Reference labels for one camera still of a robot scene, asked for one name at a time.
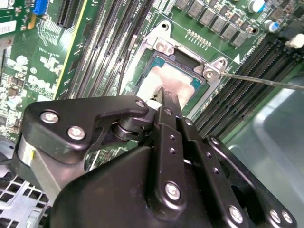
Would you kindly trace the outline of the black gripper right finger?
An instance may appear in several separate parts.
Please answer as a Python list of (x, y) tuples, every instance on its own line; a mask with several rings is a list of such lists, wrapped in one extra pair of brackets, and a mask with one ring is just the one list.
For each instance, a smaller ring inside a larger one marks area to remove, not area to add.
[(182, 135), (188, 205), (176, 228), (295, 228), (292, 213), (217, 138), (201, 138), (172, 95)]

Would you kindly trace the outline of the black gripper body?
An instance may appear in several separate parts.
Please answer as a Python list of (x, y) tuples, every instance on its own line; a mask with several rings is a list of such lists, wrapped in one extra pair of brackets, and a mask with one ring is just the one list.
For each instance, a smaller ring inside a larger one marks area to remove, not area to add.
[(50, 213), (52, 228), (226, 228), (228, 214), (202, 172), (171, 154), (132, 149), (68, 184)]

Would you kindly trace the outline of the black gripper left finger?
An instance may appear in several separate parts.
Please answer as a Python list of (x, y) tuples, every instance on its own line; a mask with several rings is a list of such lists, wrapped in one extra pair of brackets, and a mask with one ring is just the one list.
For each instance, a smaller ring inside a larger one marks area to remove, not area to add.
[(51, 212), (68, 184), (132, 149), (174, 154), (181, 148), (172, 95), (162, 88), (148, 101), (121, 95), (32, 103), (24, 112), (14, 166), (25, 167), (23, 178), (43, 189)]

